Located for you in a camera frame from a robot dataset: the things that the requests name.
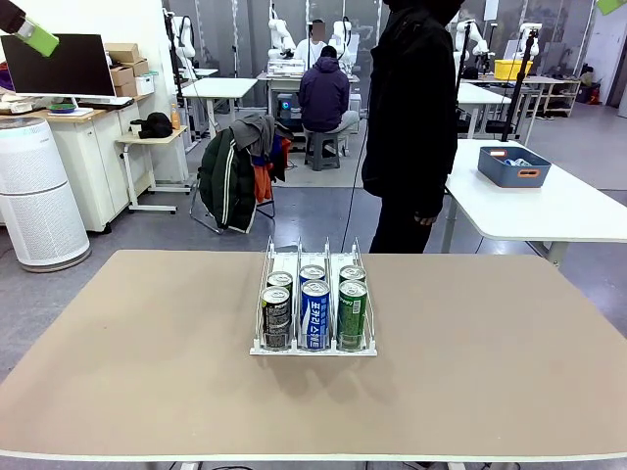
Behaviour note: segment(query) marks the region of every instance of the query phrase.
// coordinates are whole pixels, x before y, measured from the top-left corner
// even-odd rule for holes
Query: person's hand
[[[416,222],[418,222],[420,225],[423,225],[425,227],[430,227],[438,220],[438,217],[423,218],[423,217],[419,217],[417,214],[413,218],[415,219]]]

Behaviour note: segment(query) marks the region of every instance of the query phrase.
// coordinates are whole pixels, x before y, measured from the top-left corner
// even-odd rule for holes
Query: orange handle
[[[537,178],[540,176],[539,169],[522,169],[518,172],[519,178]]]

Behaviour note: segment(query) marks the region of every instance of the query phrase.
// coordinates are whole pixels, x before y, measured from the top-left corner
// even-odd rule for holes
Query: black pants
[[[412,205],[397,199],[384,198],[379,226],[372,240],[373,254],[420,254],[431,235],[431,227],[415,221]]]

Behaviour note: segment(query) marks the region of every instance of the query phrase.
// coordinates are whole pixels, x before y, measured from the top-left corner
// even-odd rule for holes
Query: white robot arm
[[[176,56],[184,69],[183,76],[188,79],[196,79],[196,72],[194,72],[194,65],[191,61],[196,56],[196,49],[192,42],[192,21],[189,17],[176,17],[173,12],[166,12],[166,14],[174,33]]]
[[[357,54],[349,49],[351,41],[356,40],[355,37],[357,37],[351,33],[352,29],[353,25],[346,17],[341,22],[335,22],[333,24],[333,35],[329,41],[329,45],[333,46],[337,51],[340,67],[346,74],[352,73],[353,67],[357,62]]]
[[[290,31],[287,29],[287,22],[280,20],[276,12],[272,10],[267,25],[270,28],[272,37],[272,49],[267,51],[267,56],[271,60],[290,59],[294,51],[296,51],[296,44],[294,39],[292,39]]]
[[[527,40],[529,39],[531,32],[540,31],[540,29],[542,29],[541,23],[524,23],[520,27],[520,33],[522,34],[522,39],[520,40],[520,43],[518,44],[518,47],[520,50],[516,52],[515,59],[520,60],[523,58],[523,56],[525,55],[525,49],[527,48]],[[538,36],[536,36],[536,38],[534,39],[534,44],[531,47],[531,60],[533,61],[534,58],[538,54],[540,54],[540,42],[538,40]]]
[[[475,20],[467,20],[465,22],[459,22],[457,27],[457,35],[455,39],[456,51],[454,53],[455,56],[455,70],[456,73],[459,72],[459,63],[461,61],[461,54],[463,49],[463,43],[466,37],[466,29],[470,26],[470,35],[468,36],[469,41],[474,41],[477,45],[472,49],[473,56],[481,56],[486,54],[491,54],[490,49],[488,48],[488,41],[486,41],[481,33],[479,32],[479,28],[477,27],[477,23]],[[470,54],[468,51],[465,51],[465,57],[463,61],[467,61],[470,59]]]

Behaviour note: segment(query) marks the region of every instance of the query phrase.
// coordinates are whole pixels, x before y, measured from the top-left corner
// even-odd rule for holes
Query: can dispenser rack
[[[329,283],[331,293],[329,296],[328,327],[326,329],[325,348],[311,351],[304,345],[301,332],[301,282],[300,271],[302,266],[316,264],[324,267],[326,271],[326,281]],[[301,240],[298,241],[296,253],[277,253],[274,243],[270,238],[265,253],[264,270],[259,290],[257,302],[257,317],[255,322],[255,336],[251,355],[308,355],[308,356],[377,356],[376,341],[374,336],[374,310],[370,301],[370,289],[366,273],[365,285],[367,288],[367,303],[365,310],[365,322],[363,323],[363,334],[361,346],[355,351],[343,351],[338,348],[337,338],[337,305],[339,299],[339,277],[340,269],[347,265],[356,265],[364,268],[362,263],[362,253],[358,240],[355,240],[349,254],[331,254],[329,240],[326,239],[323,253],[304,253]],[[262,292],[267,286],[267,279],[272,272],[286,271],[292,275],[292,326],[289,338],[286,341],[287,348],[275,350],[267,348],[264,335],[264,317],[262,310]]]

